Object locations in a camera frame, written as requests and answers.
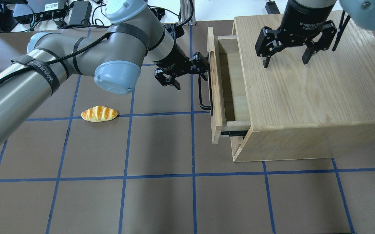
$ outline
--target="wooden box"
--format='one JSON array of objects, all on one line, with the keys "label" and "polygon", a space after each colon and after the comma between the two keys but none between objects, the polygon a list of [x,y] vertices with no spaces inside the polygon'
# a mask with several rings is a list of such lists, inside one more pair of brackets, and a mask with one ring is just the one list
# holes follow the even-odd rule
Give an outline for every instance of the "wooden box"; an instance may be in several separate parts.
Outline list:
[{"label": "wooden box", "polygon": [[[330,19],[339,22],[341,11]],[[275,54],[268,68],[256,56],[263,26],[282,15],[235,17],[233,35],[208,28],[213,143],[231,137],[233,161],[336,157],[375,139],[375,38],[353,22],[336,52],[305,46]]]}]

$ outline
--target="toy bread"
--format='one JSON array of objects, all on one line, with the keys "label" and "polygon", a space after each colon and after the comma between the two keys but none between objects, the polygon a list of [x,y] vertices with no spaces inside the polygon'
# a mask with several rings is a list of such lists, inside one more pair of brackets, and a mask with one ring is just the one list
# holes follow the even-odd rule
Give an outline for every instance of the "toy bread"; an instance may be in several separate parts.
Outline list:
[{"label": "toy bread", "polygon": [[102,122],[116,118],[118,111],[104,106],[96,106],[82,112],[81,116],[86,121]]}]

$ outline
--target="barcode sticker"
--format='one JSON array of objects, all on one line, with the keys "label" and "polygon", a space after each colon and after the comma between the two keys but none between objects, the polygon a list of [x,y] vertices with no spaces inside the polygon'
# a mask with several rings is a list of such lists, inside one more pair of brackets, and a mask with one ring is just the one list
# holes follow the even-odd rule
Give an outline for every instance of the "barcode sticker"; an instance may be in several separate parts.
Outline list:
[{"label": "barcode sticker", "polygon": [[59,3],[49,3],[44,6],[44,11],[58,9]]}]

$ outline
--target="drawer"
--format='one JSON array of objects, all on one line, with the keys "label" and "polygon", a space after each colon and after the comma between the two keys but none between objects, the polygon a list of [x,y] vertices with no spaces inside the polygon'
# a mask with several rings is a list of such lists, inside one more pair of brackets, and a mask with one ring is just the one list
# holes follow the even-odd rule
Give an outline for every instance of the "drawer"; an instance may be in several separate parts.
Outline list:
[{"label": "drawer", "polygon": [[214,36],[208,28],[213,114],[212,143],[220,137],[245,136],[251,121],[236,35]]}]

